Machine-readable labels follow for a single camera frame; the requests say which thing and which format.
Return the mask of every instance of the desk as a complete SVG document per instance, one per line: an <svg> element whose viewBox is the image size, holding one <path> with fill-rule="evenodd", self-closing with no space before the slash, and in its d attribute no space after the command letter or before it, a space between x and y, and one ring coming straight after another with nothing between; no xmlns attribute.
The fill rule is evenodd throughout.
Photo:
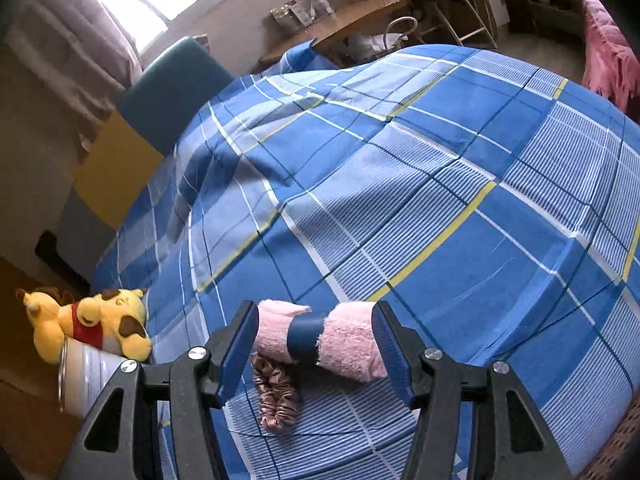
<svg viewBox="0 0 640 480"><path fill-rule="evenodd" d="M354 32L390 15L395 10L404 9L409 2L410 0L367 0L343 7L320 18L266 53L260 58L260 64L265 68L271 66L279 62L291 47L309 40L315 40L311 46L316 52L326 55L332 44L348 38Z"/></svg>

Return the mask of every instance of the silver bolt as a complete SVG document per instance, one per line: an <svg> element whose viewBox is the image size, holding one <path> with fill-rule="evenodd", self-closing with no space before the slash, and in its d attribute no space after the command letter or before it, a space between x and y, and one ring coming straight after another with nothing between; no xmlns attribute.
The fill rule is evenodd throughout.
<svg viewBox="0 0 640 480"><path fill-rule="evenodd" d="M189 359L193 359L194 361L202 359L205 355L207 355L207 349L202 346L194 346L189 350Z"/></svg>
<svg viewBox="0 0 640 480"><path fill-rule="evenodd" d="M500 375L508 374L511 370L510 366L504 361L496 361L494 363L494 372Z"/></svg>
<svg viewBox="0 0 640 480"><path fill-rule="evenodd" d="M127 359L120 365L120 370L122 370L126 374L132 372L136 368L138 368L138 363L133 359Z"/></svg>
<svg viewBox="0 0 640 480"><path fill-rule="evenodd" d="M424 351L424 356L427 359L439 361L440 359L442 359L442 350L440 350L439 348L427 348Z"/></svg>

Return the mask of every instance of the winnie the pooh plush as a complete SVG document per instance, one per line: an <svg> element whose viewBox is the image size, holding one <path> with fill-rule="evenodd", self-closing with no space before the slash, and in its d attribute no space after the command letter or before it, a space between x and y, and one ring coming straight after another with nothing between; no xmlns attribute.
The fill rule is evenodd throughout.
<svg viewBox="0 0 640 480"><path fill-rule="evenodd" d="M38 354L47 363L57 364L65 337L145 361L151 353L141 301L145 292L114 288L78 302L68 292L61 296L56 288L38 288L31 293L19 289L16 296L27 309Z"/></svg>

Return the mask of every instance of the blue plaid bedsheet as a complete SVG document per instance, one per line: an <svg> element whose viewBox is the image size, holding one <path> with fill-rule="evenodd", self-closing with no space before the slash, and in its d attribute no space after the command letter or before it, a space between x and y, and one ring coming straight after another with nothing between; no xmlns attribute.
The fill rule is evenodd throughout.
<svg viewBox="0 0 640 480"><path fill-rule="evenodd" d="M458 361L507 361L578 474L640 380L639 153L634 122L526 62L430 45L334 70L303 45L199 111L93 284L149 286L157 362L245 299L382 298ZM287 434L258 425L248 369L213 412L231 478L400 477L415 414L388 380L301 385ZM456 479L469 427L465 406Z"/></svg>

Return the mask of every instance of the blue band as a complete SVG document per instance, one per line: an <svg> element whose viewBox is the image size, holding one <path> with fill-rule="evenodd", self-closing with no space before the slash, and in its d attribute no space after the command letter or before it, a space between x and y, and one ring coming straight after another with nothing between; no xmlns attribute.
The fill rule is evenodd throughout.
<svg viewBox="0 0 640 480"><path fill-rule="evenodd" d="M291 320L287 333L287 350L296 361L315 365L318 362L318 338L324 332L326 314L303 312Z"/></svg>

